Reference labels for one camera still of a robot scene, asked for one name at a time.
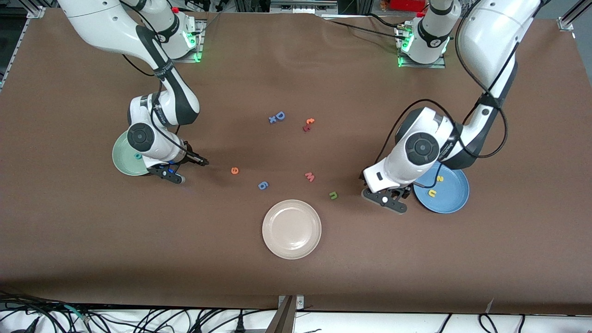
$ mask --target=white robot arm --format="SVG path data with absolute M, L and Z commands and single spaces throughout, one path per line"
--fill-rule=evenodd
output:
M 460 16 L 458 0 L 430 1 L 426 15 L 411 20 L 412 35 L 401 50 L 417 63 L 435 62 L 446 49 L 452 28 Z
M 541 5 L 540 0 L 485 0 L 467 14 L 456 41 L 459 55 L 492 96 L 482 94 L 466 126 L 428 107 L 411 111 L 391 153 L 363 171 L 372 193 L 413 183 L 435 161 L 451 169 L 475 162 L 516 75 L 516 47 Z
M 173 12 L 165 0 L 121 1 L 142 13 L 142 22 L 156 30 L 162 48 L 171 59 L 179 59 L 195 48 L 195 41 L 187 37 L 195 31 L 194 17 L 178 10 Z
M 208 161 L 166 128 L 191 124 L 200 112 L 195 94 L 181 78 L 172 60 L 152 30 L 138 25 L 119 0 L 60 0 L 60 6 L 76 32 L 88 44 L 101 50 L 137 57 L 150 65 L 166 91 L 132 99 L 128 109 L 127 139 L 143 155 L 146 168 L 175 183 L 185 179 L 176 174 L 161 174 L 162 165 Z

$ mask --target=table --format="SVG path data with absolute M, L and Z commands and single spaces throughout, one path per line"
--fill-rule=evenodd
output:
M 446 69 L 398 68 L 388 37 L 306 14 L 222 14 L 202 62 L 177 65 L 202 108 L 179 134 L 211 165 L 181 166 L 187 182 L 173 185 L 111 163 L 129 101 L 156 80 L 48 9 L 0 94 L 0 281 L 86 303 L 272 308 L 304 294 L 321 310 L 477 313 L 494 299 L 493 312 L 590 314 L 592 89 L 554 21 L 535 20 L 517 58 L 507 145 L 465 170 L 467 205 L 440 215 L 410 197 L 397 215 L 360 197 L 358 175 L 413 101 L 458 120 L 471 109 L 480 90 L 452 47 Z M 286 120 L 269 124 L 279 111 Z M 261 236 L 288 198 L 323 224 L 296 261 Z

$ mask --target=power cord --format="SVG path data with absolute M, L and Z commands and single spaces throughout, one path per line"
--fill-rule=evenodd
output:
M 444 319 L 444 323 L 442 323 L 442 327 L 440 327 L 440 331 L 438 331 L 438 333 L 444 332 L 444 329 L 446 328 L 446 324 L 448 324 L 450 317 L 452 317 L 452 313 L 449 313 L 446 319 Z
M 520 316 L 522 317 L 522 319 L 520 320 L 520 325 L 518 326 L 518 333 L 522 333 L 522 326 L 524 326 L 524 321 L 526 320 L 526 315 L 520 315 Z M 483 325 L 483 318 L 487 318 L 487 320 L 489 321 L 489 324 L 493 328 L 493 332 L 491 332 L 490 330 L 488 330 L 487 328 L 485 328 L 485 325 Z M 481 326 L 481 328 L 483 329 L 483 331 L 485 331 L 487 333 L 498 333 L 497 332 L 497 327 L 493 323 L 493 320 L 491 319 L 491 317 L 489 317 L 489 314 L 482 313 L 482 314 L 479 315 L 478 319 L 479 319 L 479 325 Z
M 231 319 L 228 319 L 227 321 L 223 322 L 222 324 L 219 324 L 218 326 L 214 327 L 213 329 L 209 330 L 208 333 L 213 333 L 216 329 L 219 329 L 220 327 L 226 325 L 227 323 L 234 321 L 235 319 L 238 319 L 241 316 L 248 316 L 248 315 L 252 315 L 253 313 L 257 313 L 257 312 L 263 312 L 263 311 L 270 311 L 270 310 L 277 310 L 277 309 L 261 309 L 261 310 L 254 310 L 251 311 L 249 313 L 245 313 L 244 315 L 238 315 L 236 317 L 233 317 Z
M 190 327 L 187 332 L 188 333 L 202 333 L 201 327 L 206 322 L 208 322 L 210 319 L 212 319 L 214 316 L 216 316 L 219 313 L 222 313 L 223 311 L 224 311 L 223 309 L 210 310 L 208 313 L 206 313 L 204 315 L 203 318 L 201 317 L 201 314 L 204 312 L 204 310 L 200 311 L 200 314 L 197 316 L 197 319 L 195 320 L 195 324 L 193 324 L 193 326 Z
M 239 322 L 236 324 L 236 329 L 234 330 L 234 333 L 245 333 L 247 330 L 244 328 L 244 322 L 243 322 L 243 310 L 240 310 L 240 314 L 239 314 Z

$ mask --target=beige plate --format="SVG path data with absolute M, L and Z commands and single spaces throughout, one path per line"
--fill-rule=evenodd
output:
M 277 203 L 263 219 L 265 245 L 280 258 L 300 259 L 311 253 L 321 239 L 321 219 L 306 202 Z

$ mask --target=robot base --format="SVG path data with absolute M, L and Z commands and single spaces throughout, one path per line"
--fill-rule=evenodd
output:
M 191 17 L 191 20 L 188 22 L 187 29 L 191 33 L 196 33 L 196 35 L 188 36 L 187 41 L 194 47 L 185 56 L 182 56 L 179 59 L 173 59 L 174 62 L 196 63 L 201 61 L 201 54 L 204 50 L 206 33 L 204 29 L 206 25 L 207 20 L 196 20 L 195 18 Z
M 362 191 L 362 197 L 371 203 L 375 203 L 397 214 L 404 214 L 407 211 L 407 205 L 402 203 L 401 199 L 406 199 L 411 193 L 411 187 L 393 188 L 384 191 L 372 193 L 369 188 Z
M 401 40 L 397 39 L 397 57 L 398 57 L 398 64 L 399 67 L 414 67 L 414 68 L 446 68 L 446 63 L 444 62 L 444 55 L 440 55 L 438 60 L 430 64 L 424 64 L 413 61 L 409 55 L 403 52 L 402 48 L 406 47 L 406 43 L 411 42 L 411 37 L 413 33 L 411 32 L 413 27 L 411 26 L 411 21 L 406 21 L 404 24 L 399 24 L 397 28 L 394 28 L 396 36 L 403 36 L 406 39 Z

